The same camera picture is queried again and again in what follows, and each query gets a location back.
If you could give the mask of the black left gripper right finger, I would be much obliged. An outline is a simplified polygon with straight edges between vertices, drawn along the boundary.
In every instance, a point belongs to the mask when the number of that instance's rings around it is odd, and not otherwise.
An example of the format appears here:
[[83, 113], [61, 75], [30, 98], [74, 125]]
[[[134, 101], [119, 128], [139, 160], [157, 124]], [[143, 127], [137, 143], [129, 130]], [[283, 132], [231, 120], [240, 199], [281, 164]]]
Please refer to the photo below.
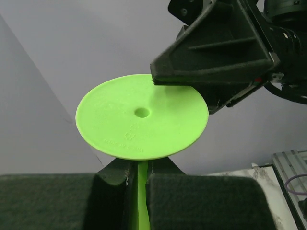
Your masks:
[[183, 173], [168, 157], [148, 163], [146, 204], [152, 230], [275, 230], [253, 178]]

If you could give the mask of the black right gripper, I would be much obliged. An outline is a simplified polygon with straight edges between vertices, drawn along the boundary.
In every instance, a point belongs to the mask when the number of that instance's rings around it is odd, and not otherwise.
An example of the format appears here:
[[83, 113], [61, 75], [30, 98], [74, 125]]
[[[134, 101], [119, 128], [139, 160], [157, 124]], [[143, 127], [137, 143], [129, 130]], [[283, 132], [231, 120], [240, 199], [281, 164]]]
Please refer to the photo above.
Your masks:
[[173, 0], [184, 23], [175, 42], [150, 64], [158, 85], [191, 85], [209, 113], [259, 88], [307, 102], [307, 3], [267, 0]]

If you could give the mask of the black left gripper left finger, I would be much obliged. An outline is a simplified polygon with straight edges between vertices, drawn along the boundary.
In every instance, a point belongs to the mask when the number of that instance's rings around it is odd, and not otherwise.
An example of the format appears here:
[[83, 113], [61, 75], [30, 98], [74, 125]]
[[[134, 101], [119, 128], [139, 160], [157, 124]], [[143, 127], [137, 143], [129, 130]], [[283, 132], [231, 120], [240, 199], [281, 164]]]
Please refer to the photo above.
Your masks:
[[115, 159], [96, 173], [0, 178], [3, 230], [126, 230], [135, 164]]

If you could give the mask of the green plastic goblet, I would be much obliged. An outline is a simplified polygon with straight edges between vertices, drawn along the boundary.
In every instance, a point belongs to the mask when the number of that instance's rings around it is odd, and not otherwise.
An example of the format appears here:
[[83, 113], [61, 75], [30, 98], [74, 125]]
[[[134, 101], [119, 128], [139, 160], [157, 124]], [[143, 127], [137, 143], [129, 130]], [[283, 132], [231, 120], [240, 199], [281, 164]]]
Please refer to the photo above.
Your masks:
[[148, 162], [176, 154], [203, 133], [209, 110], [190, 86], [156, 86], [150, 74], [106, 81], [80, 101], [75, 122], [82, 138], [96, 150], [136, 162], [131, 230], [148, 230]]

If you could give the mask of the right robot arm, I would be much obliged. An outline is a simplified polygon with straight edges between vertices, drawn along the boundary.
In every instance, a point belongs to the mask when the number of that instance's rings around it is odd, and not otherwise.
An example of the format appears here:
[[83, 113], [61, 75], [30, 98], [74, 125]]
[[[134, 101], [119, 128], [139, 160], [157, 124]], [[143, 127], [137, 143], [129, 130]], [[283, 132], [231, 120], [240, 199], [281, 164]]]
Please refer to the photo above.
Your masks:
[[307, 3], [267, 0], [172, 0], [183, 22], [175, 42], [150, 64], [156, 85], [194, 87], [210, 114], [260, 88], [307, 102]]

